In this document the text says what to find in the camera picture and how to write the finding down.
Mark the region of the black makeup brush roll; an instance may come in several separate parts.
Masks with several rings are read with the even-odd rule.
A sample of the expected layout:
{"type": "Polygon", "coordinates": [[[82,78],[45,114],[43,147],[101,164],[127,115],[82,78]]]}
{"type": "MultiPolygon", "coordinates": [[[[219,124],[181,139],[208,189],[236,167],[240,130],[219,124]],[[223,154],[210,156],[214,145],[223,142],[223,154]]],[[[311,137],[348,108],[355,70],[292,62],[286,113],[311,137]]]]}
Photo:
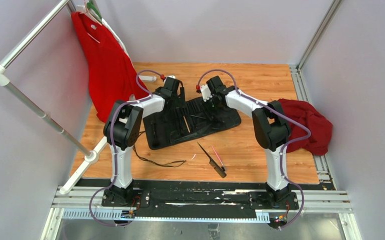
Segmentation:
{"type": "Polygon", "coordinates": [[[211,114],[206,108],[201,97],[185,101],[184,108],[164,109],[143,118],[147,143],[150,149],[158,150],[180,143],[196,140],[211,134],[235,128],[242,120],[237,110],[217,112],[211,114]],[[207,118],[191,117],[196,115],[207,118]],[[184,117],[186,118],[190,133],[188,133],[184,117]],[[158,145],[152,146],[153,132],[151,121],[156,122],[158,145]]]}

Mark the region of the pink handled makeup brush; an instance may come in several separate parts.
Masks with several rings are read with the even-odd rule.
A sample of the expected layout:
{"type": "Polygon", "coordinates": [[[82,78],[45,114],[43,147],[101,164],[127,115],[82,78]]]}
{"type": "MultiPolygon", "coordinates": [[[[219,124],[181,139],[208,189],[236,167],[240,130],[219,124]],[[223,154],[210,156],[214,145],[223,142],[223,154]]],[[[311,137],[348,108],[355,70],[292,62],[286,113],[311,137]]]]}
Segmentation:
{"type": "Polygon", "coordinates": [[[219,160],[219,162],[220,162],[220,164],[221,164],[221,169],[225,172],[225,171],[226,171],[226,168],[225,168],[225,165],[224,165],[224,163],[223,163],[223,161],[222,161],[220,155],[217,153],[217,151],[216,151],[216,149],[214,148],[213,145],[211,146],[211,148],[212,148],[214,154],[216,155],[217,159],[219,160]]]}

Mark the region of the black comb brush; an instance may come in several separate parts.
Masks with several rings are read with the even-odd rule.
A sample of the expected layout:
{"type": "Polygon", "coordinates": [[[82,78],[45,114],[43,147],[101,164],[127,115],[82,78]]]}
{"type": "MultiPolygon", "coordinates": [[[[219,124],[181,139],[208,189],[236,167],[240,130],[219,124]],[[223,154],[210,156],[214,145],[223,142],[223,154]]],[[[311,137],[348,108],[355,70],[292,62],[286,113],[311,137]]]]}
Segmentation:
{"type": "Polygon", "coordinates": [[[208,157],[209,159],[209,164],[212,166],[212,168],[219,174],[219,176],[224,179],[227,174],[226,171],[223,171],[221,168],[221,164],[219,165],[212,157],[211,155],[202,147],[201,144],[197,143],[201,150],[204,152],[204,154],[208,157]]]}

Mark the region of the black angled brush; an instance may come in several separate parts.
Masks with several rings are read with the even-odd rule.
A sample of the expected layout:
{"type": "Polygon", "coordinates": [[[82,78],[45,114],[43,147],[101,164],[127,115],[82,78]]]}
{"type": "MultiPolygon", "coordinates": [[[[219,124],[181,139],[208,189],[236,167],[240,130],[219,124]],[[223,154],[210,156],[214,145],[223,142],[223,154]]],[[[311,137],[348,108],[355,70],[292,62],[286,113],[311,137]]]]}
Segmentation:
{"type": "Polygon", "coordinates": [[[206,117],[192,115],[192,114],[190,116],[193,117],[193,118],[198,118],[198,119],[202,119],[202,120],[206,120],[207,119],[206,117]]]}

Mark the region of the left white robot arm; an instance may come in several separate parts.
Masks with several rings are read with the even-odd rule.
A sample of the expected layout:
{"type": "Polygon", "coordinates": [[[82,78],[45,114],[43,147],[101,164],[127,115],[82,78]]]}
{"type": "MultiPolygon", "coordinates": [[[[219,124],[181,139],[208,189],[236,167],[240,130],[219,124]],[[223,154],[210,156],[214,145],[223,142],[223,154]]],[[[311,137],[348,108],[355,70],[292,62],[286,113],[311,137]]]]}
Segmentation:
{"type": "Polygon", "coordinates": [[[112,153],[112,177],[108,193],[122,207],[134,200],[133,176],[131,171],[132,151],[142,120],[162,112],[171,101],[185,100],[183,83],[173,77],[166,77],[164,84],[146,97],[131,101],[118,100],[114,103],[103,129],[112,153]]]}

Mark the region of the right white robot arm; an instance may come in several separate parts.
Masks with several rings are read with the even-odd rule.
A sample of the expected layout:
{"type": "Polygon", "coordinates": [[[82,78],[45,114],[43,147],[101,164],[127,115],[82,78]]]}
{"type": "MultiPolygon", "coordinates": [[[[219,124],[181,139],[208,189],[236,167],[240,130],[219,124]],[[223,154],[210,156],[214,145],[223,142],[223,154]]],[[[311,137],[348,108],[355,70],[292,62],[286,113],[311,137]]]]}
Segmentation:
{"type": "Polygon", "coordinates": [[[279,103],[267,102],[245,94],[234,86],[226,87],[219,76],[212,77],[203,85],[197,85],[205,102],[213,107],[223,106],[242,112],[252,119],[254,135],[258,144],[264,149],[268,170],[266,202],[272,208],[280,208],[287,197],[283,192],[287,189],[285,180],[286,164],[281,159],[285,145],[291,134],[291,128],[285,119],[277,116],[271,110],[280,114],[284,111],[279,103]]]}

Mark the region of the red hanging shirt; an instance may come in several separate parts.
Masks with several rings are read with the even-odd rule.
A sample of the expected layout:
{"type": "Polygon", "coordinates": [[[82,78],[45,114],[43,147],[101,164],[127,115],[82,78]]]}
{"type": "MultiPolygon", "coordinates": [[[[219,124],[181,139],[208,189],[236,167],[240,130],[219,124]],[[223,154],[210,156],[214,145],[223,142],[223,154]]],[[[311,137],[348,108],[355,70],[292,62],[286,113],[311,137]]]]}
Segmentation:
{"type": "Polygon", "coordinates": [[[147,97],[146,86],[141,81],[142,87],[137,85],[130,58],[108,28],[81,12],[72,13],[71,19],[87,60],[88,90],[98,119],[106,122],[118,100],[147,97]]]}

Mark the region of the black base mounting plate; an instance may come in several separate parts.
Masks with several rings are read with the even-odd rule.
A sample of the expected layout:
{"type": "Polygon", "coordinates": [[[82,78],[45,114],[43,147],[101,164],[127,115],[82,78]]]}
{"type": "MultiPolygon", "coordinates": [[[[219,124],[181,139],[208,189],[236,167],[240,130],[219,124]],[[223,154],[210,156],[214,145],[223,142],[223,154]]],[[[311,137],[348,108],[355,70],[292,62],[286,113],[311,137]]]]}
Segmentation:
{"type": "Polygon", "coordinates": [[[255,217],[256,210],[298,210],[297,198],[290,186],[271,190],[266,183],[134,180],[128,189],[106,189],[101,204],[130,207],[138,218],[238,220],[255,217]]]}

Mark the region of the dark red crumpled cloth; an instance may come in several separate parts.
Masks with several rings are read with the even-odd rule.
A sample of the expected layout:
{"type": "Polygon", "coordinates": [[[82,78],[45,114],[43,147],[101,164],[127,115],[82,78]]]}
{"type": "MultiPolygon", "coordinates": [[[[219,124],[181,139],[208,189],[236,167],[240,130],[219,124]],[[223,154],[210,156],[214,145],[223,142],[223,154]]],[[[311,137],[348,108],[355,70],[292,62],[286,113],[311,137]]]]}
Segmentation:
{"type": "Polygon", "coordinates": [[[310,130],[310,137],[288,145],[288,153],[304,149],[316,156],[328,152],[332,139],[333,124],[310,103],[300,100],[280,98],[278,100],[284,114],[310,130]]]}

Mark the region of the green white hangers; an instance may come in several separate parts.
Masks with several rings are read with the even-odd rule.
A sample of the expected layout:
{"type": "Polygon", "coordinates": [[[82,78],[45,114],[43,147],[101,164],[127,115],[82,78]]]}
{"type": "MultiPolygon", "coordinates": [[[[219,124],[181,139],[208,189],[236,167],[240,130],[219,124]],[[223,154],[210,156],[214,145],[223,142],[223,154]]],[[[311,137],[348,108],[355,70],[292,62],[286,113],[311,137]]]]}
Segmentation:
{"type": "Polygon", "coordinates": [[[77,4],[75,6],[75,10],[77,12],[80,12],[81,14],[86,15],[93,22],[99,25],[103,24],[103,18],[101,16],[101,13],[98,8],[94,5],[94,2],[92,0],[84,0],[83,4],[77,4]]]}

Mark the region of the metal clothes rack pole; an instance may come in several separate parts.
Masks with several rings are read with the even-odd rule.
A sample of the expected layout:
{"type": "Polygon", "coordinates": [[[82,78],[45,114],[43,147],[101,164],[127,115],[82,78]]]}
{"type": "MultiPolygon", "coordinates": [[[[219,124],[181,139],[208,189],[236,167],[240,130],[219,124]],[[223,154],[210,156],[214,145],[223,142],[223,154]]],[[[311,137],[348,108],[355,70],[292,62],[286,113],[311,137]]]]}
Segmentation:
{"type": "Polygon", "coordinates": [[[91,108],[88,64],[71,19],[81,1],[46,5],[62,10],[0,62],[0,184],[21,194],[59,186],[68,195],[89,167],[71,173],[91,108]]]}

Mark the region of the aluminium frame post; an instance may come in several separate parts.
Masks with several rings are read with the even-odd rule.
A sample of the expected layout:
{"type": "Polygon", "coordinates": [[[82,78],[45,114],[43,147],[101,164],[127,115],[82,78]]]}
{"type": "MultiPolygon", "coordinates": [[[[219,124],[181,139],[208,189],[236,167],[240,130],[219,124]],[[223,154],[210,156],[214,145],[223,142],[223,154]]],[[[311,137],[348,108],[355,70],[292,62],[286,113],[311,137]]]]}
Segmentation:
{"type": "Polygon", "coordinates": [[[311,38],[309,44],[307,45],[302,57],[300,58],[296,69],[297,71],[301,71],[304,66],[306,65],[307,61],[309,60],[313,50],[317,46],[319,40],[327,30],[330,22],[332,21],[333,17],[335,16],[336,12],[338,11],[338,8],[341,6],[343,3],[342,0],[333,0],[326,11],[324,17],[322,18],[319,26],[317,27],[313,37],[311,38]]]}

